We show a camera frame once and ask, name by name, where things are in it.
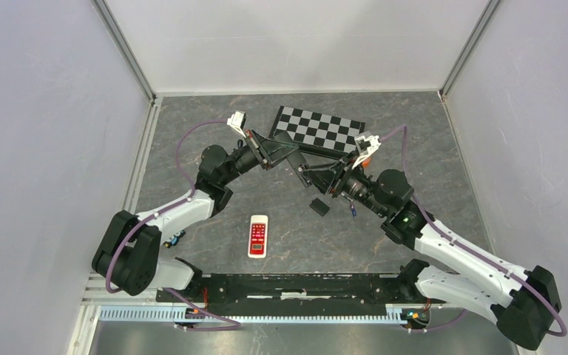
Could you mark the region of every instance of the marble-patterned floor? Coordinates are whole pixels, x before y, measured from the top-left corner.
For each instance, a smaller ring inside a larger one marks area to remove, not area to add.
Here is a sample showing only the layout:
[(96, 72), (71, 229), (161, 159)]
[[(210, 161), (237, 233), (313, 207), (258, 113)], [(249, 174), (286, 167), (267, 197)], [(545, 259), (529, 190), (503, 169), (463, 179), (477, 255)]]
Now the marble-patterned floor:
[[(164, 98), (137, 211), (160, 206), (189, 188), (175, 169), (174, 159), (175, 146), (188, 129), (240, 110), (247, 114), (247, 129), (267, 135), (280, 105), (364, 121), (375, 135), (407, 123), (410, 183), (426, 209), (456, 233), (488, 249), (450, 124), (435, 92)], [(182, 146), (181, 163), (195, 176), (203, 149), (219, 144), (230, 152), (236, 140), (225, 124), (201, 127)], [(387, 168), (401, 169), (400, 146), (401, 136), (383, 143), (365, 171), (378, 176)], [(322, 197), (314, 187), (305, 189), (287, 163), (270, 171), (255, 168), (229, 187), (234, 196), (226, 209), (187, 229), (177, 246), (161, 252), (163, 257), (182, 257), (205, 272), (219, 273), (398, 272), (414, 257), (430, 261), (393, 244), (379, 227), (382, 220), (364, 206), (356, 205), (358, 215), (353, 218), (347, 200)], [(331, 207), (324, 217), (308, 207), (316, 197)], [(252, 214), (269, 216), (265, 259), (247, 257)]]

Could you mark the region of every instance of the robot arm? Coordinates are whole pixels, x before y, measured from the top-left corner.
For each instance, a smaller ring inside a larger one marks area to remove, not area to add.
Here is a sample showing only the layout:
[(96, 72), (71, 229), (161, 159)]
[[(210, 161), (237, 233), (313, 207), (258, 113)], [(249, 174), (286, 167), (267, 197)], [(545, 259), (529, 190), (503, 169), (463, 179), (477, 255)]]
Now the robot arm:
[[(378, 217), (385, 218), (380, 228), (393, 242), (433, 257), (459, 273), (449, 274), (424, 261), (412, 260), (398, 276), (404, 285), (403, 293), (413, 298), (423, 296), (443, 300), (479, 314), (496, 323), (506, 337), (525, 348), (536, 348), (541, 342), (553, 323), (553, 315), (516, 280), (456, 244), (470, 247), (519, 276), (560, 311), (552, 274), (540, 266), (528, 271), (508, 263), (467, 242), (426, 212), (428, 220), (434, 220), (435, 228), (432, 227), (410, 200), (413, 187), (404, 172), (387, 169), (376, 180), (366, 176), (360, 164), (378, 149), (377, 136), (363, 134), (356, 139), (357, 151), (336, 163), (309, 166), (287, 133), (278, 135), (277, 141), (273, 141), (254, 131), (244, 132), (243, 124), (241, 112), (228, 120), (228, 125), (239, 132), (245, 143), (239, 149), (228, 154), (223, 147), (213, 145), (203, 151), (195, 193), (188, 202), (161, 216), (156, 215), (157, 211), (190, 194), (137, 215), (125, 211), (117, 213), (92, 267), (105, 276), (109, 261), (127, 232), (139, 220), (153, 215), (153, 220), (130, 240), (133, 245), (126, 247), (118, 257), (111, 281), (131, 295), (150, 286), (185, 289), (193, 277), (192, 268), (177, 260), (158, 261), (160, 244), (193, 223), (221, 212), (232, 195), (227, 183), (255, 166), (270, 169), (286, 159), (304, 186), (314, 185), (325, 195), (344, 196), (360, 202)], [(437, 229), (453, 239), (444, 238)]]

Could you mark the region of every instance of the checkerboard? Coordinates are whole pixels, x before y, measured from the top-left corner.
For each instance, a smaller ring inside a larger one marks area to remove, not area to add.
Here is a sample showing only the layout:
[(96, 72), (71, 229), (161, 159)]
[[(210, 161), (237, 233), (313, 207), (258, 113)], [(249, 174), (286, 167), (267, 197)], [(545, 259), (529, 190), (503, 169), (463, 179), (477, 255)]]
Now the checkerboard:
[(356, 148), (354, 137), (365, 131), (365, 122), (280, 106), (269, 137), (280, 131), (286, 131), (302, 152), (338, 159)]

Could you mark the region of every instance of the white remote control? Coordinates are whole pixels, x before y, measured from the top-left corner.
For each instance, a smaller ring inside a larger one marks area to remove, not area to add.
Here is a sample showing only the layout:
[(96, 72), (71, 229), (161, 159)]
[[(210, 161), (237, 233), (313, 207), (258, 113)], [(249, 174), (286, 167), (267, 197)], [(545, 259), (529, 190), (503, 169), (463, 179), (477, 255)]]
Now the white remote control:
[(247, 255), (256, 259), (266, 257), (268, 217), (263, 214), (251, 216), (249, 226), (249, 249)]

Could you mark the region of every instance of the white wall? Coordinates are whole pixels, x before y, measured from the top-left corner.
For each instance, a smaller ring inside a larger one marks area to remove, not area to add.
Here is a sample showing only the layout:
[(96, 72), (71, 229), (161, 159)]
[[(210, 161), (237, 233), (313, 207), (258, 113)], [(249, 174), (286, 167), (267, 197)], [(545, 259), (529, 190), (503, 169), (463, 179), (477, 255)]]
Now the white wall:
[(90, 1), (0, 1), (0, 354), (63, 354), (147, 102)]
[(554, 272), (568, 325), (568, 1), (504, 1), (449, 110), (494, 247)]
[(487, 0), (107, 0), (157, 92), (438, 89)]

